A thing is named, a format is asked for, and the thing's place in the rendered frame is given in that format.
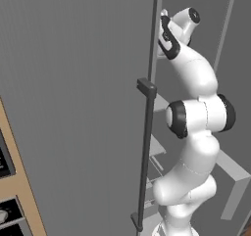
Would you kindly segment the grey freezer door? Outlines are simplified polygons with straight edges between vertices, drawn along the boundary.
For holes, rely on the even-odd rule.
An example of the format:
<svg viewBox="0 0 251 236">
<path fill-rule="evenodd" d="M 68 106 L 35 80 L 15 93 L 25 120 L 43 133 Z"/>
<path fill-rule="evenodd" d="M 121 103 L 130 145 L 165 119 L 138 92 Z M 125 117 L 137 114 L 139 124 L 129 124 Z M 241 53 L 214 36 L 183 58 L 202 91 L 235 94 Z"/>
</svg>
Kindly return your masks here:
<svg viewBox="0 0 251 236">
<path fill-rule="evenodd" d="M 135 236 L 153 0 L 0 0 L 0 97 L 48 236 Z"/>
</svg>

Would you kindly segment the light grey fridge shelf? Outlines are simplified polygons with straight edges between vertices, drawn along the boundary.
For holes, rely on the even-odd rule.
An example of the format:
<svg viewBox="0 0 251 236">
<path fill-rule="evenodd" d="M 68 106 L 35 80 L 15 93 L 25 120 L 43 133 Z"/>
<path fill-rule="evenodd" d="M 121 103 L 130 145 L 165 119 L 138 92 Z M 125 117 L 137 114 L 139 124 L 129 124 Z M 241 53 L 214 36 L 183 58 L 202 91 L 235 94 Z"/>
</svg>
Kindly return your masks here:
<svg viewBox="0 0 251 236">
<path fill-rule="evenodd" d="M 158 94 L 154 101 L 154 112 L 164 111 L 168 105 L 169 102 L 164 99 L 160 94 Z"/>
<path fill-rule="evenodd" d="M 156 156 L 165 153 L 166 153 L 165 148 L 160 144 L 160 142 L 154 136 L 151 136 L 149 155 Z"/>
</svg>

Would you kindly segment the tan oven cabinet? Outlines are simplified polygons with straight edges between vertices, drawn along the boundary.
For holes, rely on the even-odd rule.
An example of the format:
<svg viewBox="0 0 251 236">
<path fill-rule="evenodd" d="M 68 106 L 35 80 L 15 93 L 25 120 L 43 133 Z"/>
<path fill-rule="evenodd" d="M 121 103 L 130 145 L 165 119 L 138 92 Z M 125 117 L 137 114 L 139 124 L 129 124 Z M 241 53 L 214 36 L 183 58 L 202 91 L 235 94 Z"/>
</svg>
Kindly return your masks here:
<svg viewBox="0 0 251 236">
<path fill-rule="evenodd" d="M 30 188 L 25 167 L 0 97 L 0 130 L 13 161 L 16 173 L 0 180 L 0 200 L 17 196 L 32 236 L 47 236 L 38 206 Z"/>
</svg>

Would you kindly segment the black microwave oven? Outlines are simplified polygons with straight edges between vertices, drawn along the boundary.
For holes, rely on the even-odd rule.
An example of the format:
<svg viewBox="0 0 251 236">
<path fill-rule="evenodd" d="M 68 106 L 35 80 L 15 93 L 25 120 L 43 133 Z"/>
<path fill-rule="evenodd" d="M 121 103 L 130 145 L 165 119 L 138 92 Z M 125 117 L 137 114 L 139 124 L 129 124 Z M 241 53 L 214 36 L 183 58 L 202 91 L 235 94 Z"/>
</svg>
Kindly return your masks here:
<svg viewBox="0 0 251 236">
<path fill-rule="evenodd" d="M 16 174 L 16 168 L 0 129 L 0 179 Z"/>
</svg>

